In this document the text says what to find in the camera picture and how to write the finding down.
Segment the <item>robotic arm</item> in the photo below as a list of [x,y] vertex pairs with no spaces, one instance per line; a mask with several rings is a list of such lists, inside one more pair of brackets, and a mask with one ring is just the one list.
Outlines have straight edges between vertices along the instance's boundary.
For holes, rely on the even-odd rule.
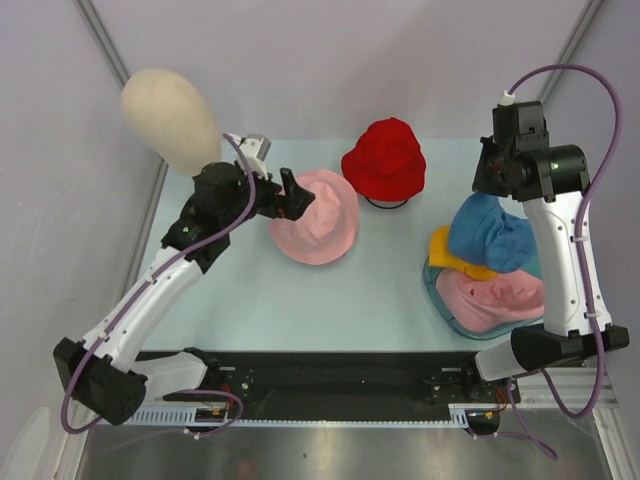
[[[202,278],[227,249],[229,235],[194,250],[159,275],[158,269],[180,251],[210,238],[238,218],[249,201],[248,175],[254,176],[256,196],[246,219],[262,215],[295,221],[315,198],[313,193],[296,183],[289,169],[280,169],[282,186],[272,181],[272,175],[264,166],[270,146],[266,137],[232,135],[231,138],[239,145],[251,171],[245,171],[239,162],[205,166],[193,178],[195,192],[186,202],[180,218],[163,237],[162,246],[146,275],[80,342],[64,338],[54,350],[58,373],[67,389],[81,359],[87,355],[87,349],[102,339],[84,367],[72,397],[113,425],[129,419],[145,400],[197,389],[204,381],[211,380],[207,377],[219,375],[217,360],[197,349],[186,349],[157,360],[136,362],[135,359],[171,305]],[[147,282],[151,285],[137,296]],[[106,333],[107,325],[123,310],[126,313],[115,329]]]
[[627,329],[612,325],[600,293],[588,212],[582,238],[574,238],[590,182],[584,153],[575,145],[549,146],[540,102],[504,103],[493,110],[493,136],[481,139],[473,190],[523,203],[540,256],[545,315],[543,325],[515,329],[508,342],[476,355],[480,376],[488,381],[595,355],[577,242],[584,245],[605,351],[629,344]]

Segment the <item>black elastic cord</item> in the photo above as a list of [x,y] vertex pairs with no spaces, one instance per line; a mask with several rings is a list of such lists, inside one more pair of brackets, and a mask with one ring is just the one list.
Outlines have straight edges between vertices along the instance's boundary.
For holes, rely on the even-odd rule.
[[406,199],[404,202],[399,203],[398,205],[394,205],[393,207],[383,207],[382,205],[376,205],[371,200],[369,200],[367,197],[364,197],[364,199],[367,202],[369,202],[371,205],[373,205],[374,207],[379,208],[381,210],[395,210],[396,208],[402,207],[403,205],[405,205],[409,201],[409,199]]

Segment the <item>blue cloth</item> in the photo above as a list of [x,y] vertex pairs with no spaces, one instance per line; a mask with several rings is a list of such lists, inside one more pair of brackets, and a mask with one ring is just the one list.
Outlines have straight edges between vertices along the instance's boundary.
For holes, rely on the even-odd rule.
[[510,215],[497,197],[474,193],[451,222],[449,251],[474,265],[499,273],[515,272],[536,254],[528,220]]
[[[438,280],[438,276],[440,275],[440,272],[442,272],[442,270],[444,269],[439,267],[430,267],[429,259],[427,258],[427,261],[424,262],[424,267],[422,270],[422,280],[424,282],[424,286],[427,288],[427,293],[431,298],[431,303],[433,303],[433,306],[436,308],[440,316],[443,318],[446,324],[449,325],[449,327],[451,327],[455,332],[462,335],[463,337],[467,337],[472,340],[493,340],[494,338],[511,332],[514,328],[524,327],[525,325],[529,325],[539,320],[534,319],[522,322],[504,323],[482,333],[467,330],[460,324],[460,322],[458,322],[458,320],[456,320],[456,318],[453,316],[453,313],[451,313],[451,310],[447,308],[444,300],[442,300],[442,297],[440,296],[440,292],[438,292],[438,289],[436,288],[436,281]],[[534,277],[542,278],[540,273],[540,262],[538,261],[537,255],[535,255],[525,265],[523,265],[522,270],[530,275],[533,275]]]

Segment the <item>yellow hat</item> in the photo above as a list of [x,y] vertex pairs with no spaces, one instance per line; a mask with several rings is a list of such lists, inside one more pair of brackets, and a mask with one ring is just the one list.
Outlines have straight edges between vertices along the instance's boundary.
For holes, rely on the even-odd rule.
[[441,268],[453,268],[466,273],[474,280],[491,280],[498,276],[498,272],[489,270],[487,267],[473,265],[454,256],[447,248],[447,237],[449,236],[449,226],[440,227],[431,236],[429,244],[429,266]]

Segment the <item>pink cloth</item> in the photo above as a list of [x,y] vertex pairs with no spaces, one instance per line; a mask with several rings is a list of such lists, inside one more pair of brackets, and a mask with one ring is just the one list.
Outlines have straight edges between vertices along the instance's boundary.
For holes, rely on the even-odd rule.
[[460,325],[476,333],[544,314],[544,284],[523,270],[491,280],[474,280],[445,268],[436,280],[436,288]]
[[360,206],[351,184],[337,173],[310,170],[296,176],[316,199],[296,222],[275,219],[269,230],[286,255],[309,265],[332,262],[349,250],[358,234]]

